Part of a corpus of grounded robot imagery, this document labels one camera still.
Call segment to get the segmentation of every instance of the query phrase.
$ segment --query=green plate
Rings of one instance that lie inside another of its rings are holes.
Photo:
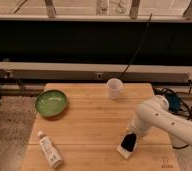
[[[38,96],[36,111],[44,117],[59,115],[67,106],[66,95],[59,90],[48,90]]]

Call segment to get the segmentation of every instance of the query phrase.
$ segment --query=electrical outlet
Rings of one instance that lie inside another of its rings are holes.
[[[187,79],[187,81],[189,81],[189,80],[192,81],[192,73],[189,73],[189,74],[188,74],[188,79]]]
[[[5,79],[13,78],[13,70],[5,70]]]
[[[103,72],[96,72],[96,80],[103,80],[104,73]]]

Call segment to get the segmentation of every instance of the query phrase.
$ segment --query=wooden tabletop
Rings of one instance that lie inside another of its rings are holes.
[[[179,166],[168,134],[152,128],[129,160],[116,148],[136,106],[153,95],[150,84],[124,84],[122,97],[110,100],[105,84],[47,84],[68,97],[68,107],[56,120],[37,115],[22,171],[49,171],[38,145],[37,132],[44,131],[60,151],[63,171],[175,170]]]

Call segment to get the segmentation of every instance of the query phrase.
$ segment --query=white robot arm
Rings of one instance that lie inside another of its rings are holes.
[[[136,145],[137,139],[145,136],[152,126],[163,129],[192,146],[192,122],[172,115],[167,112],[168,109],[168,101],[160,95],[142,102],[137,107],[136,115],[128,126],[126,136],[132,136],[125,136],[117,150],[128,158],[134,149],[134,146],[129,147],[130,142]]]

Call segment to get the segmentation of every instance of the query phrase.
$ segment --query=white cup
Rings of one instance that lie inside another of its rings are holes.
[[[111,78],[107,81],[107,88],[110,99],[117,99],[121,96],[124,89],[123,82],[117,78]]]

